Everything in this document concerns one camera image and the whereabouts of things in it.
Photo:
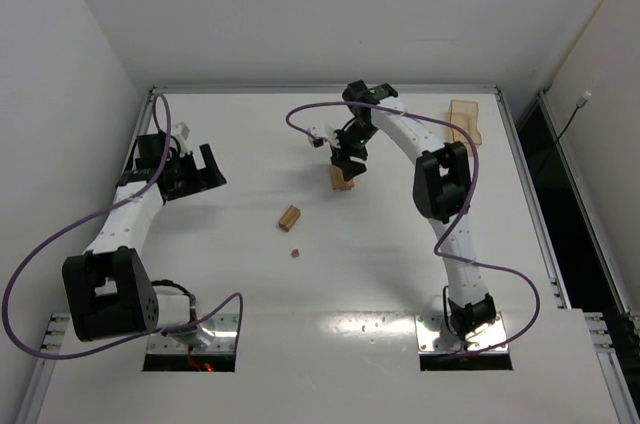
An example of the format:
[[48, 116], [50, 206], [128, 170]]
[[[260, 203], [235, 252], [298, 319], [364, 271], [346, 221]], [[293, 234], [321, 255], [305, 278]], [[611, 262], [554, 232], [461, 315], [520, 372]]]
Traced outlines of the engraved light wood plank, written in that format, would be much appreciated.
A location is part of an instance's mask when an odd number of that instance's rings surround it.
[[348, 190], [352, 190], [353, 188], [354, 188], [353, 180], [349, 180], [349, 181], [340, 180], [338, 182], [338, 189], [341, 191], [348, 191]]

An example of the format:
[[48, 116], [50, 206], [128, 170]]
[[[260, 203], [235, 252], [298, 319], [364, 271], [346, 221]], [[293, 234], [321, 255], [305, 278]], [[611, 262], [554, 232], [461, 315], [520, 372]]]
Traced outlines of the long light wood plank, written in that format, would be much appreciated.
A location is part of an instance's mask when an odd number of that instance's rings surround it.
[[345, 180], [342, 174], [342, 170], [334, 165], [329, 166], [329, 174], [331, 179], [331, 186], [333, 190], [344, 190]]

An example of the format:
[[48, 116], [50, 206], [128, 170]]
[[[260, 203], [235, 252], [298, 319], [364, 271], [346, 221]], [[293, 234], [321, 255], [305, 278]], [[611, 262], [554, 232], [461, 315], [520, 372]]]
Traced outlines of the dark striped wood block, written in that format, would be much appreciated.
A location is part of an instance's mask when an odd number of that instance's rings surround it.
[[294, 205], [290, 205], [278, 220], [278, 226], [285, 232], [290, 232], [301, 217], [301, 210]]

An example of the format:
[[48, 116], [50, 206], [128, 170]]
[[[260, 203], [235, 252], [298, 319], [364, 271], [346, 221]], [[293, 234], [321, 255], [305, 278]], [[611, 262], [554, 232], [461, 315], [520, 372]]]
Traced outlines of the transparent orange plastic box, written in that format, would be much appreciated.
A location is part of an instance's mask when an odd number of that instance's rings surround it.
[[449, 122], [463, 129], [476, 146], [482, 144], [482, 135], [478, 129], [478, 119], [479, 103], [477, 101], [459, 99], [450, 101]]

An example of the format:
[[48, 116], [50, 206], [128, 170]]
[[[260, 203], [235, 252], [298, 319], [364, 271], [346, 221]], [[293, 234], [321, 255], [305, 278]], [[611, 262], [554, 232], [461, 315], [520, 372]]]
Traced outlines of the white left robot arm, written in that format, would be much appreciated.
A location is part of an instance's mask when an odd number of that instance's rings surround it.
[[169, 201], [220, 187], [226, 178], [211, 147], [199, 146], [199, 168], [186, 140], [171, 136], [160, 168], [166, 134], [136, 138], [114, 203], [98, 236], [62, 266], [76, 336], [83, 342], [142, 334], [156, 328], [159, 304], [140, 254], [154, 218]]

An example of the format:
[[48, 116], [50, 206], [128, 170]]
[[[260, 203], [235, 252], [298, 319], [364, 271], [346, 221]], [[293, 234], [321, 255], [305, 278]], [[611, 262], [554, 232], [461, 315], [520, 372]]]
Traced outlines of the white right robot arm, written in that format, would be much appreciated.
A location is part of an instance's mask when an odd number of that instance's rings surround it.
[[388, 84], [372, 88], [359, 80], [342, 99], [353, 115], [335, 132], [331, 163], [349, 181], [366, 171], [366, 144], [386, 134], [414, 165], [412, 197], [440, 243], [448, 280], [449, 332], [463, 340], [496, 317], [493, 298], [474, 266], [475, 252], [463, 204], [471, 190], [469, 156], [464, 144], [447, 143], [423, 122], [408, 116], [398, 92]]

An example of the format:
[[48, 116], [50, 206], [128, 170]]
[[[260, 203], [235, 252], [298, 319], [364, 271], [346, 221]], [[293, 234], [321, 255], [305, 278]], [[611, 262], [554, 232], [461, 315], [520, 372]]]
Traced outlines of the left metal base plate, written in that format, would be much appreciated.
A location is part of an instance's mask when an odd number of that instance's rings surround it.
[[231, 356], [236, 349], [240, 316], [218, 314], [199, 324], [195, 331], [176, 335], [152, 334], [147, 340], [147, 355]]

